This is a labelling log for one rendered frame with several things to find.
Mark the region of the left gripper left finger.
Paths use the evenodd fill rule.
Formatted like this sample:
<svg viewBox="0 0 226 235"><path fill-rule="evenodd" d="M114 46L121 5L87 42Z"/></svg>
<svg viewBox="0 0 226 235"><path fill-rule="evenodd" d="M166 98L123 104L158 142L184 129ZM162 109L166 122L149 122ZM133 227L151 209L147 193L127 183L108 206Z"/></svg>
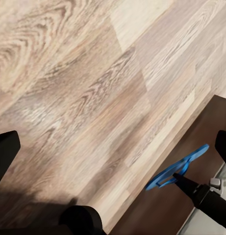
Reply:
<svg viewBox="0 0 226 235"><path fill-rule="evenodd" d="M0 181L21 149L16 130L0 134Z"/></svg>

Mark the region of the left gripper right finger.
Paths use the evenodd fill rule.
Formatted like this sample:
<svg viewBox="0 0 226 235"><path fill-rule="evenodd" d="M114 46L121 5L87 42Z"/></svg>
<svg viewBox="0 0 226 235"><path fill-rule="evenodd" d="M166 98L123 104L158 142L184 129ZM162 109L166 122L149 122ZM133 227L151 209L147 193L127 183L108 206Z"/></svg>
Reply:
<svg viewBox="0 0 226 235"><path fill-rule="evenodd" d="M226 131L220 130L215 141L215 148L226 163Z"/></svg>

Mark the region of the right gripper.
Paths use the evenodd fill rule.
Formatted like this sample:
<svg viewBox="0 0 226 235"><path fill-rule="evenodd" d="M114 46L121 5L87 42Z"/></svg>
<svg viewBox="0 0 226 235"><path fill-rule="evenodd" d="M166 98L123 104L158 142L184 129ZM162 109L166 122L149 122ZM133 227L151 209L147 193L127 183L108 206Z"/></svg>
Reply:
<svg viewBox="0 0 226 235"><path fill-rule="evenodd" d="M198 184L177 172L174 183L192 200L194 207L222 225L226 220L226 200L210 190L207 184Z"/></svg>

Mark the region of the sandal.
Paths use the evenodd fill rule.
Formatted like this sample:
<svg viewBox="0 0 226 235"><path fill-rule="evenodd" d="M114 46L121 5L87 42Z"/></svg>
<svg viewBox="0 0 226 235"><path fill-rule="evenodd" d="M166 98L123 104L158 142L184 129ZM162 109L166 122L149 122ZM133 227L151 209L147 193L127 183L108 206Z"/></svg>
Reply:
<svg viewBox="0 0 226 235"><path fill-rule="evenodd" d="M176 179L173 177L172 179L168 180L164 184L160 185L160 183L162 183L167 178L172 176L173 173L175 173L175 172L177 172L181 176L184 176L186 171L188 170L190 162L192 162L196 158L203 155L208 149L209 149L209 145L205 144L204 146L202 146L199 149L197 149L196 151L192 152L191 154L189 154L185 158L172 164L167 169L161 171L154 178L149 180L149 182L144 186L144 189L147 191L147 190L154 188L155 186L162 187L162 186L168 185L169 183L174 182Z"/></svg>

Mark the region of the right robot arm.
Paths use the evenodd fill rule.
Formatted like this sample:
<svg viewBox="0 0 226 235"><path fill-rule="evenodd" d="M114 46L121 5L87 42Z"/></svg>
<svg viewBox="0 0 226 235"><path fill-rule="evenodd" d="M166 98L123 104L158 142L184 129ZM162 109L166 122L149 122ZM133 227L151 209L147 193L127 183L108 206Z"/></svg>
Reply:
<svg viewBox="0 0 226 235"><path fill-rule="evenodd" d="M177 172L174 183L192 200L194 207L226 228L226 200L222 198L223 179L211 178L207 184L198 184Z"/></svg>

